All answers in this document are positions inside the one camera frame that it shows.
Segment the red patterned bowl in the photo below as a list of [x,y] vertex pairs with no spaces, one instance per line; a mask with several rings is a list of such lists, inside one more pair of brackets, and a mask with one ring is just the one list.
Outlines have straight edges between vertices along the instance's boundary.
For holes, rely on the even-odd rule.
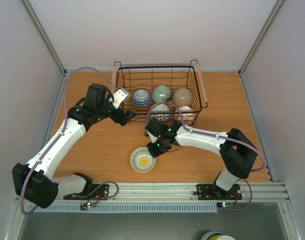
[[146,89],[140,88],[133,93],[131,101],[136,107],[147,107],[151,104],[152,97]]

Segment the white bowl yellow suns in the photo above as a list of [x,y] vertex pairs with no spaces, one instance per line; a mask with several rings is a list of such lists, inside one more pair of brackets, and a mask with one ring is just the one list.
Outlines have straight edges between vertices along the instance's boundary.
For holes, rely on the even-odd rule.
[[130,166],[138,173],[147,173],[151,171],[156,164],[154,158],[146,146],[136,148],[130,155]]

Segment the white bowl dark diamond pattern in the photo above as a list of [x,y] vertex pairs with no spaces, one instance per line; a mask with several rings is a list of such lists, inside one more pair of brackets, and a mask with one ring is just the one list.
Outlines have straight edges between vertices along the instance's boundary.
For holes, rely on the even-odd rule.
[[151,111],[149,117],[151,119],[157,119],[158,121],[165,122],[170,117],[170,109],[164,103],[159,104],[159,105],[154,104],[152,106],[152,111]]

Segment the mint green bowl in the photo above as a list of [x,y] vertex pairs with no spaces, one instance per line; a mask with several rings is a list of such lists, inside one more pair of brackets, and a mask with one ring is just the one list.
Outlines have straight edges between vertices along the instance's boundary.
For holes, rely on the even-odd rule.
[[155,103],[168,102],[172,99],[172,91],[168,86],[159,85],[152,91],[152,100]]

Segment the white bowl orange pattern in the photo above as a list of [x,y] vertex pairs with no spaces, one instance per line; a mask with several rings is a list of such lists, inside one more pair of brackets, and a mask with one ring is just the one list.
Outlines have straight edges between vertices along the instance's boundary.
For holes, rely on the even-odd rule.
[[177,122],[181,122],[182,119],[186,125],[193,124],[196,120],[196,113],[194,110],[187,105],[179,106],[178,109],[181,112],[181,115],[178,113],[178,110],[175,110],[174,120]]

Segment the cream white bowl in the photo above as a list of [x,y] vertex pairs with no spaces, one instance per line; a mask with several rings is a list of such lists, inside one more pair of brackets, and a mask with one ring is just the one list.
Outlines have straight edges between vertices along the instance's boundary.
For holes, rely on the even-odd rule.
[[184,87],[177,89],[172,96],[172,101],[177,106],[190,106],[192,100],[193,96],[191,91]]

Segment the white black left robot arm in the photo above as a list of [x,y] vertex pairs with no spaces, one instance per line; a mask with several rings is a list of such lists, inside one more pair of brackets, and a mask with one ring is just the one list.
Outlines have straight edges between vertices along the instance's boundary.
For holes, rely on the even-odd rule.
[[91,84],[66,114],[58,131],[49,142],[26,164],[17,163],[12,169],[15,193],[21,201],[28,200],[41,208],[49,207],[56,198],[72,195],[81,199],[92,196],[92,179],[75,172],[55,178],[54,173],[71,147],[87,133],[92,125],[110,118],[126,125],[134,113],[121,105],[130,94],[123,88],[111,92],[105,85]]

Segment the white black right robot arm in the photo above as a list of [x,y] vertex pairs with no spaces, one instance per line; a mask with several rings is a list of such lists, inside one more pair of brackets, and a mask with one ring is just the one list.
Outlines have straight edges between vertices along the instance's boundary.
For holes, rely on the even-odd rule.
[[212,132],[177,121],[167,125],[153,118],[145,126],[144,134],[150,138],[147,148],[154,158],[173,146],[194,147],[221,156],[225,168],[218,174],[210,190],[217,200],[228,196],[238,180],[249,177],[259,155],[257,148],[236,128],[229,132]]

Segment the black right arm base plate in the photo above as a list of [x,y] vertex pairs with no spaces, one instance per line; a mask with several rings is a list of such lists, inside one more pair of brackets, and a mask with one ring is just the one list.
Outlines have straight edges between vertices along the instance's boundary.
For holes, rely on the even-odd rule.
[[193,195],[197,196],[198,200],[205,201],[232,201],[243,199],[239,184],[234,184],[228,191],[225,191],[214,184],[197,184],[196,191],[193,192]]

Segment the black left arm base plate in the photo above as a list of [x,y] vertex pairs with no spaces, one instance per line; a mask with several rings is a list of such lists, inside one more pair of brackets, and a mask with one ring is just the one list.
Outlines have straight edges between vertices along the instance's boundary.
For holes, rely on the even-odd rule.
[[[76,195],[73,194],[69,194],[69,195],[65,195],[63,197],[64,200],[89,200],[89,199],[94,199],[94,198],[98,198],[99,196],[101,198],[106,198],[108,197],[109,194],[109,185],[103,184],[101,187],[98,187],[99,184],[92,184],[91,188],[89,191],[83,191],[81,193],[76,193]],[[86,196],[86,193],[91,193],[91,195],[88,195],[87,197],[80,197],[80,196]]]

